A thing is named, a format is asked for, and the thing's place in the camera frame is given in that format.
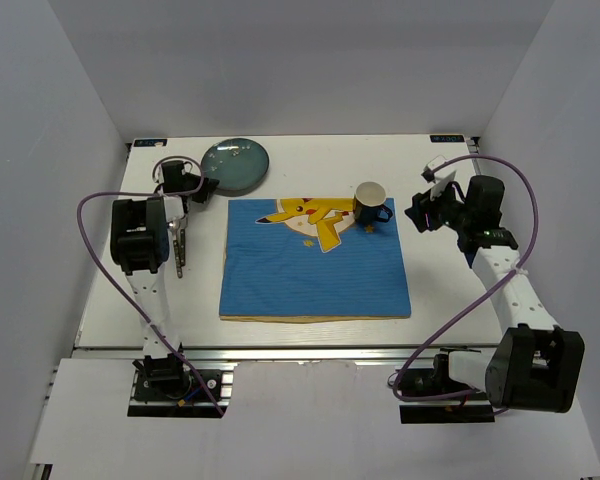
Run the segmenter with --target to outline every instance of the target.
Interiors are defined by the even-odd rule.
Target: yellow cartoon character
[[[340,233],[354,222],[350,198],[283,198],[276,201],[276,207],[278,213],[256,222],[284,223],[298,233],[316,237],[325,253],[340,245]]]

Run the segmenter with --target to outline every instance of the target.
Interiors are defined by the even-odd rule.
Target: black label
[[[143,138],[133,142],[134,147],[165,147],[166,145],[166,138]]]
[[[462,135],[429,135],[431,143],[464,143]]]

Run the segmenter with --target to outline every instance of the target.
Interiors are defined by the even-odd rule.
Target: black mug handle
[[[386,213],[387,218],[381,217],[380,212]],[[391,209],[389,207],[387,207],[386,205],[380,205],[380,208],[378,209],[378,214],[376,215],[376,220],[378,222],[387,223],[389,220],[391,220],[392,217],[393,217],[393,212],[391,211]]]

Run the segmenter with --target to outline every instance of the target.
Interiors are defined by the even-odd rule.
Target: pikachu
[[[294,217],[308,215],[308,222],[316,226],[320,248],[325,253],[342,243],[335,225],[353,211],[351,198],[284,198],[280,205],[282,212],[267,215],[256,223],[284,223]],[[332,210],[335,214],[325,218]]]

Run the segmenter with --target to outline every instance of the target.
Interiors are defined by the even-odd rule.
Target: tabletop
[[[407,319],[354,320],[314,324],[232,322],[220,320],[223,257],[229,198],[215,195],[190,214],[184,276],[178,279],[170,258],[165,283],[171,318],[185,348],[395,347],[421,344],[454,314],[484,292],[456,247],[449,229],[418,233],[402,211],[411,197],[429,185],[420,176],[439,155],[468,153],[464,143],[433,143],[429,135],[342,135],[249,137],[268,151],[271,164],[262,184],[245,198],[352,197],[365,181],[384,186],[396,203],[398,231],[412,315]],[[166,145],[132,147],[121,190],[153,192],[151,169],[169,155],[201,159],[224,138],[169,138]],[[470,161],[455,165],[456,180],[466,187],[475,174]],[[102,261],[131,293],[120,267],[109,254]],[[141,348],[137,312],[98,272],[82,316],[76,346]],[[490,303],[445,333],[437,345],[495,345],[501,340]]]

